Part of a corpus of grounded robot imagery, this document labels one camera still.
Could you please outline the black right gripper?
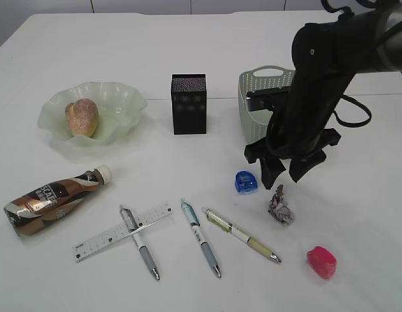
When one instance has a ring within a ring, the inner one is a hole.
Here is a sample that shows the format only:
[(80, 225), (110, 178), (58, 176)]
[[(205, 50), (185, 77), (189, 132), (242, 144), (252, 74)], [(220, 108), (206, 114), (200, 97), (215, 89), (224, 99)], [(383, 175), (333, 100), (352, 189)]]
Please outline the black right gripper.
[(326, 160), (322, 149), (328, 144), (336, 145), (340, 139), (335, 130), (326, 130), (325, 125), (342, 96), (342, 74), (311, 77), (297, 71), (289, 87), (284, 105), (272, 112), (266, 136), (245, 148), (248, 162), (260, 159), (265, 189), (271, 189), (286, 170), (281, 159), (291, 159), (289, 174), (297, 183)]

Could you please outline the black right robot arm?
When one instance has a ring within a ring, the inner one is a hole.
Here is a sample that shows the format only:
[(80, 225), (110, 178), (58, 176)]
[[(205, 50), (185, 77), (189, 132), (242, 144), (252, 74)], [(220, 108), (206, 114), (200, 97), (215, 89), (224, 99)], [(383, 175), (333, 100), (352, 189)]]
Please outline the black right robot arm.
[(271, 111), (263, 138), (245, 147), (249, 163), (260, 163), (263, 185), (272, 188), (284, 172), (299, 181), (324, 162), (326, 146), (340, 134), (327, 128), (345, 90), (359, 73), (402, 71), (402, 2), (361, 1), (354, 14), (343, 6), (331, 23), (307, 23), (292, 42), (295, 73), (289, 86), (250, 91), (249, 111)]

